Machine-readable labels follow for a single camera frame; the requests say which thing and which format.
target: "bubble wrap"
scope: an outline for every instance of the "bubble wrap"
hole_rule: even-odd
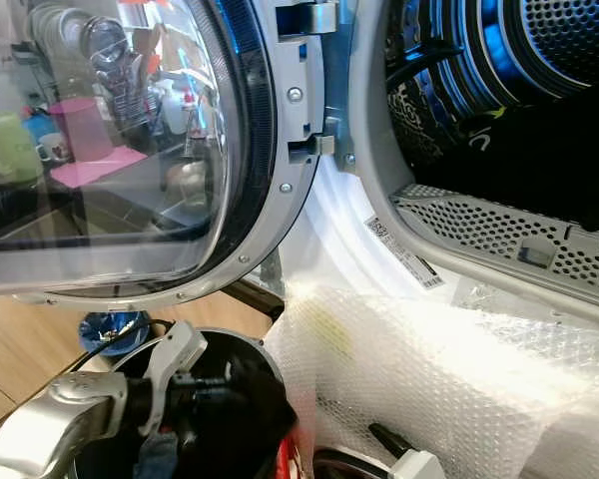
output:
[[[308,470],[321,445],[392,464],[379,422],[451,479],[599,478],[599,330],[320,288],[266,348]]]

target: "sticker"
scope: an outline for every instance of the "sticker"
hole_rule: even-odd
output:
[[[399,259],[399,262],[408,269],[410,274],[412,274],[425,289],[433,289],[434,287],[444,284],[443,279],[437,274],[437,271],[435,271],[424,259],[413,254],[399,244],[388,232],[386,227],[379,221],[379,218],[371,218],[366,222],[366,226],[383,243],[383,245],[386,246],[397,259]]]

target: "white mug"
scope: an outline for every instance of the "white mug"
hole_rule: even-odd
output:
[[[43,158],[41,149],[44,149],[46,158]],[[50,133],[42,137],[36,150],[43,161],[53,160],[56,163],[66,163],[71,159],[67,139],[61,133]]]

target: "screw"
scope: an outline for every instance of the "screw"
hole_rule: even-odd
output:
[[[303,91],[298,87],[291,88],[287,93],[291,103],[299,103],[303,99]]]

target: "washing machine door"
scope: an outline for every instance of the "washing machine door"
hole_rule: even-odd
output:
[[[294,3],[0,0],[0,293],[144,308],[266,257],[324,144],[334,17]]]

